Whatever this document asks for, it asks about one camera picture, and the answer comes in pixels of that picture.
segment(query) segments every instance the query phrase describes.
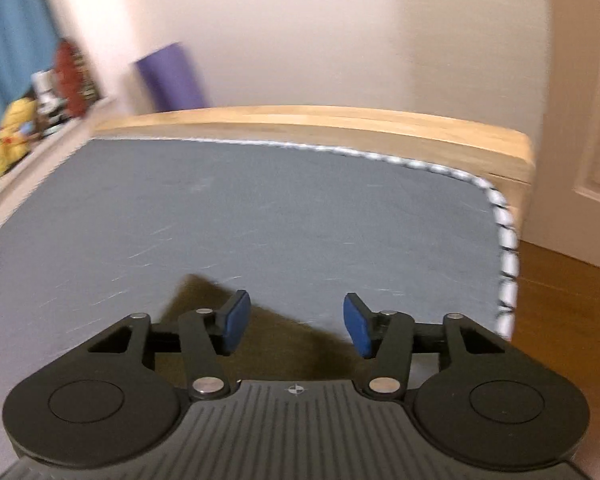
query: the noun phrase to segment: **purple yoga mat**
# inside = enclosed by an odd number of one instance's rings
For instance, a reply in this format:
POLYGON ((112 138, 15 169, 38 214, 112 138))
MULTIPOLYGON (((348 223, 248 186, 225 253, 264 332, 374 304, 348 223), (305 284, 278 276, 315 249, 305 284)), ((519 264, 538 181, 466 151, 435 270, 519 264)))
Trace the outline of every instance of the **purple yoga mat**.
POLYGON ((207 108, 205 96, 181 44, 172 43, 136 61, 157 112, 207 108))

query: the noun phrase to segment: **wooden bed frame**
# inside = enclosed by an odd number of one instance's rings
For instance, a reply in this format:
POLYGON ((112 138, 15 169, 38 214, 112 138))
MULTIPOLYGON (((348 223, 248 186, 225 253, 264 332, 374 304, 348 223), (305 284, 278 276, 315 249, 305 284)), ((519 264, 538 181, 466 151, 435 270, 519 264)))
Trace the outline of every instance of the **wooden bed frame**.
POLYGON ((204 108, 121 117, 107 98, 0 180, 0 227, 91 137, 278 140, 416 158, 478 174, 505 195, 518 229, 534 175, 528 137, 515 130, 410 112, 331 106, 204 108))

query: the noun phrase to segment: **white door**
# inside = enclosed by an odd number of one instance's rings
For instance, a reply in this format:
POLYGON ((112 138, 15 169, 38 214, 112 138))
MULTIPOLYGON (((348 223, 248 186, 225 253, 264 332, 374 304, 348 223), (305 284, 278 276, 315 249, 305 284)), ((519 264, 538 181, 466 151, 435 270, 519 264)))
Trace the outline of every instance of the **white door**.
POLYGON ((552 0, 553 49, 523 239, 600 267, 600 0, 552 0))

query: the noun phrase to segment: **wooden floor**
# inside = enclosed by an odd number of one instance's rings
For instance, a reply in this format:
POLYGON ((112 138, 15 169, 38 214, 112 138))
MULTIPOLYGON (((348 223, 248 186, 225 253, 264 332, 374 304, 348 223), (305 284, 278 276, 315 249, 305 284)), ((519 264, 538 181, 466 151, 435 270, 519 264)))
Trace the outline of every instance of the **wooden floor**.
POLYGON ((600 480, 600 269, 523 243, 513 343, 573 381, 591 409, 576 463, 600 480))

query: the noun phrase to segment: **yellow plush toy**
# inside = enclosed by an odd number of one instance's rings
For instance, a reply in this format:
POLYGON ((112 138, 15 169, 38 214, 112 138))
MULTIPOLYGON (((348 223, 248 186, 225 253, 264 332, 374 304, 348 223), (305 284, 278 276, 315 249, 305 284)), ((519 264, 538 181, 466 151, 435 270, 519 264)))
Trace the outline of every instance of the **yellow plush toy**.
POLYGON ((29 153, 27 132, 35 129, 36 102, 23 98, 9 105, 0 123, 0 177, 29 153))

